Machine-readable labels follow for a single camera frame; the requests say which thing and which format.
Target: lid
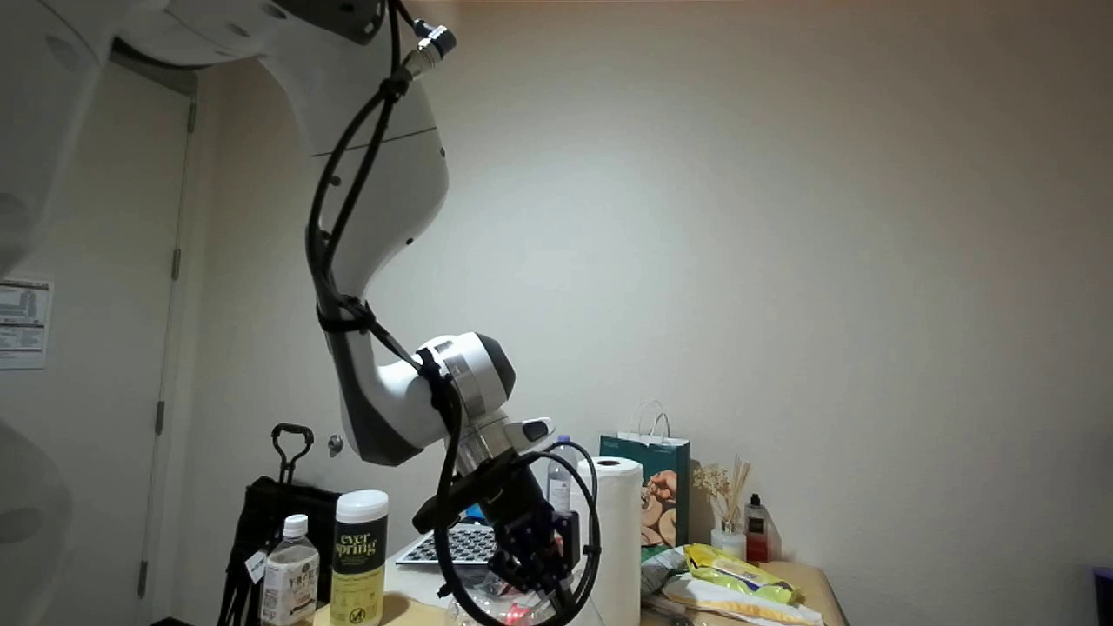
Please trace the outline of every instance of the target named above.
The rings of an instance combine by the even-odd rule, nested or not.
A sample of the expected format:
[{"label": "lid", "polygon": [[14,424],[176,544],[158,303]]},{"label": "lid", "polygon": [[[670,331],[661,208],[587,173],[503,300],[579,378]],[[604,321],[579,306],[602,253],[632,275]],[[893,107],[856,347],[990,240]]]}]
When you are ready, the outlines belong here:
[{"label": "lid", "polygon": [[311,536],[311,514],[284,514],[282,539]]},{"label": "lid", "polygon": [[349,490],[339,496],[339,523],[341,526],[362,526],[386,519],[389,513],[389,494],[386,490]]}]

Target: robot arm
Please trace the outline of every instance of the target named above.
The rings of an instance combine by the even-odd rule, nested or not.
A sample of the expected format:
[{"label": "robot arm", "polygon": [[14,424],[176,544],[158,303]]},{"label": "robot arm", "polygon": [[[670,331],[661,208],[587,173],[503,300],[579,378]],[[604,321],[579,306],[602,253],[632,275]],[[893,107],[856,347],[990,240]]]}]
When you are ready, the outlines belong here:
[{"label": "robot arm", "polygon": [[[447,530],[465,503],[483,503],[500,544],[494,572],[549,595],[556,620],[571,620],[600,560],[587,557],[571,591],[573,551],[560,545],[573,545],[573,536],[529,474],[540,452],[527,452],[545,428],[500,415],[515,385],[512,361],[481,335],[406,350],[362,303],[368,277],[436,218],[447,194],[447,153],[414,78],[451,50],[451,35],[414,22],[400,0],[16,0],[8,13],[0,142],[21,145],[21,159],[0,165],[0,275],[44,223],[51,180],[116,40],[169,66],[261,59],[288,94],[320,173],[307,257],[349,439],[362,460],[386,465],[447,439],[438,494],[414,526],[438,531],[451,595],[464,587]],[[400,23],[414,27],[406,45],[419,43],[406,56]],[[371,339],[397,361],[379,361]]]}]

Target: cluttered table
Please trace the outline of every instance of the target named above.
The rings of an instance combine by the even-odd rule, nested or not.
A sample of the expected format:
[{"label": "cluttered table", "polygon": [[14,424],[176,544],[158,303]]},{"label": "cluttered table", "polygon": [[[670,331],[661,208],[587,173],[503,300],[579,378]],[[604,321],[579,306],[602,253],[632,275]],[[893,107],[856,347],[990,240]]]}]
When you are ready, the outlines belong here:
[{"label": "cluttered table", "polygon": [[[808,605],[825,617],[825,626],[845,626],[845,617],[840,610],[840,597],[827,584],[827,576],[819,568],[777,560],[761,565],[761,572],[789,580],[804,591]],[[442,576],[436,572],[414,572],[389,560],[386,568],[386,605],[384,623],[389,626],[455,626],[465,623],[464,613],[451,610],[450,597],[438,597]],[[645,613],[645,626],[667,626],[666,617]],[[694,617],[697,626],[739,626],[739,620],[725,617]],[[312,626],[331,626],[327,610],[318,613]]]}]

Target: plastic container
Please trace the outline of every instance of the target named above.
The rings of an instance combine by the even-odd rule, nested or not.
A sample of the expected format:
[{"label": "plastic container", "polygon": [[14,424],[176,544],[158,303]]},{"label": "plastic container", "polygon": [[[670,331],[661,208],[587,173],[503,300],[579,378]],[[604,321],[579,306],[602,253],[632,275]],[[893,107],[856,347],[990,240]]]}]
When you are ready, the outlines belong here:
[{"label": "plastic container", "polygon": [[386,514],[389,494],[384,490],[349,490],[339,496],[334,626],[384,623]]},{"label": "plastic container", "polygon": [[312,626],[320,553],[311,544],[311,514],[282,523],[282,544],[269,553],[259,620],[265,626]]},{"label": "plastic container", "polygon": [[566,514],[571,513],[571,474],[566,465],[549,460],[545,468],[545,502],[553,503],[553,513]]},{"label": "plastic container", "polygon": [[769,513],[760,494],[751,494],[751,503],[746,507],[746,560],[765,565],[772,557],[769,545]]}]

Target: black cable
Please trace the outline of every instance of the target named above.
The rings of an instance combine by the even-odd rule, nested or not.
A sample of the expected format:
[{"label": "black cable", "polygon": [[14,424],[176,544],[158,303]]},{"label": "black cable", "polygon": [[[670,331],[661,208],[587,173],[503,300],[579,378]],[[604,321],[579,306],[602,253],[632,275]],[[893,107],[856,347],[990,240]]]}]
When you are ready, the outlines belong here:
[{"label": "black cable", "polygon": [[[579,452],[587,460],[590,488],[586,484],[586,477],[582,477],[566,460],[553,455],[553,449],[560,449],[560,446],[579,449]],[[582,449],[582,446],[573,446],[573,441],[556,441],[556,446],[549,446],[549,449],[544,449],[544,452],[523,455],[512,468],[529,468],[535,460],[560,464],[560,465],[579,480],[579,490],[582,490],[586,502],[587,502],[586,575],[582,575],[582,580],[579,580],[579,587],[573,587],[573,595],[571,595],[566,603],[553,603],[553,597],[549,597],[553,617],[544,623],[544,626],[565,626],[565,623],[571,623],[571,620],[587,605],[590,587],[596,587],[596,576],[600,576],[600,557],[602,557],[602,545],[600,545],[602,530],[600,530],[600,507],[596,507],[600,474],[596,474],[590,452]],[[442,595],[450,591],[450,595],[471,613],[471,620],[477,620],[477,623],[483,623],[483,626],[496,626],[496,620],[488,617],[488,613],[472,603],[472,595],[464,587],[464,580],[458,580],[458,575],[455,575],[455,568],[451,568],[450,526],[436,526],[433,539],[436,539],[438,568],[442,568],[442,575],[447,575]]]}]

